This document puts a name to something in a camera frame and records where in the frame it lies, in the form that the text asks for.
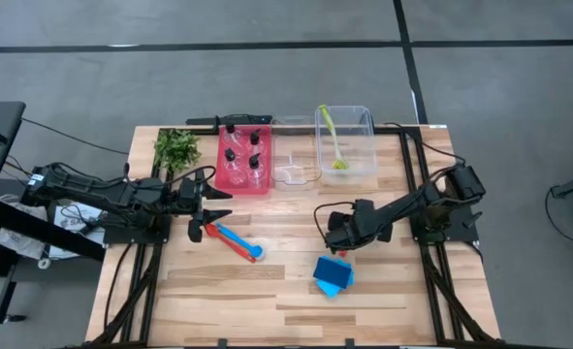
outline green plant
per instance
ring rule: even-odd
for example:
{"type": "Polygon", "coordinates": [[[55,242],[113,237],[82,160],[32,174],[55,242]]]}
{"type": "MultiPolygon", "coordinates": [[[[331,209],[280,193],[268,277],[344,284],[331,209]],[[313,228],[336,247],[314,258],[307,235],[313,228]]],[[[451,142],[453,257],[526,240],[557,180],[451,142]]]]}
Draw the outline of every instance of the green plant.
{"type": "Polygon", "coordinates": [[[202,155],[198,151],[199,138],[186,130],[164,130],[159,132],[159,138],[154,144],[155,164],[169,172],[185,170],[188,166],[198,163],[202,155]]]}

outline transparent bin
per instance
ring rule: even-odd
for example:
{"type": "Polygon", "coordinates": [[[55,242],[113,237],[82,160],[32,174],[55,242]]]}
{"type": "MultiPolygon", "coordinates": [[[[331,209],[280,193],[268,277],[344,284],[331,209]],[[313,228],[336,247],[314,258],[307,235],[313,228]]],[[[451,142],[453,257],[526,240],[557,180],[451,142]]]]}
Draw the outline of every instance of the transparent bin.
{"type": "Polygon", "coordinates": [[[348,169],[334,169],[334,139],[320,108],[314,114],[318,166],[322,176],[367,176],[376,173],[376,145],[370,111],[361,106],[327,106],[334,123],[337,146],[348,169]]]}
{"type": "Polygon", "coordinates": [[[271,122],[271,178],[277,190],[308,190],[321,176],[312,116],[276,116],[271,122]]]}

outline red tray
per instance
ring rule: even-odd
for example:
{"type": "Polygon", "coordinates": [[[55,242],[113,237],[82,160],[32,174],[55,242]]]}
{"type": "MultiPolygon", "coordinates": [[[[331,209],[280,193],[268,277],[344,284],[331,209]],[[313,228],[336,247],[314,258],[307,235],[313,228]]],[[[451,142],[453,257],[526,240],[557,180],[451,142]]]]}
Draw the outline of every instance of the red tray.
{"type": "Polygon", "coordinates": [[[232,145],[224,141],[226,127],[219,127],[219,146],[217,147],[217,174],[215,174],[215,187],[232,195],[263,195],[269,193],[271,188],[271,127],[269,125],[238,125],[237,130],[242,132],[241,146],[232,145]],[[260,129],[260,141],[264,144],[264,151],[261,153],[259,161],[265,168],[265,174],[261,178],[260,186],[249,186],[249,180],[241,185],[230,182],[228,171],[224,168],[224,153],[227,148],[231,148],[245,169],[249,167],[249,157],[254,155],[248,149],[249,135],[260,129]]]}

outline table leg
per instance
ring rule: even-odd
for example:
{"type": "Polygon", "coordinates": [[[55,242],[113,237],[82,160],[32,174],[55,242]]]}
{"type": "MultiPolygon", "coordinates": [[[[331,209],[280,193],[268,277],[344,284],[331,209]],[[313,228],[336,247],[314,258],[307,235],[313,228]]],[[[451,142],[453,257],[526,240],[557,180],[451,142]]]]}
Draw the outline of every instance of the table leg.
{"type": "Polygon", "coordinates": [[[105,259],[105,249],[100,243],[73,234],[2,202],[0,226],[99,262],[105,259]]]}

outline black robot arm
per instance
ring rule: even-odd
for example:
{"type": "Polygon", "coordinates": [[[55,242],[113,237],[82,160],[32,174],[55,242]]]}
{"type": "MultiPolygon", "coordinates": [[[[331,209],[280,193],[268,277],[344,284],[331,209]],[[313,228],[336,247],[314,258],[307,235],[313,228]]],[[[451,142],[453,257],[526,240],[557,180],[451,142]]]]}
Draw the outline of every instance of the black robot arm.
{"type": "Polygon", "coordinates": [[[443,230],[450,224],[452,210],[479,202],[486,193],[471,166],[463,164],[438,172],[437,177],[418,190],[396,201],[375,209],[374,202],[359,199],[353,204],[353,213],[332,212],[325,243],[332,252],[362,247],[375,239],[389,242],[392,224],[402,218],[421,212],[432,230],[443,230]],[[437,181],[445,177],[445,190],[437,188],[437,181]]]}
{"type": "Polygon", "coordinates": [[[105,181],[62,163],[52,163],[33,170],[26,196],[45,201],[71,199],[101,209],[106,213],[99,217],[97,225],[106,229],[105,243],[167,241],[164,231],[169,231],[170,218],[178,215],[192,216],[188,234],[192,241],[200,242],[201,226],[232,213],[203,209],[203,197],[232,198],[208,185],[204,168],[167,183],[159,178],[131,181],[128,171],[127,165],[124,176],[105,181]],[[170,191],[168,184],[177,181],[178,189],[170,191]]]}

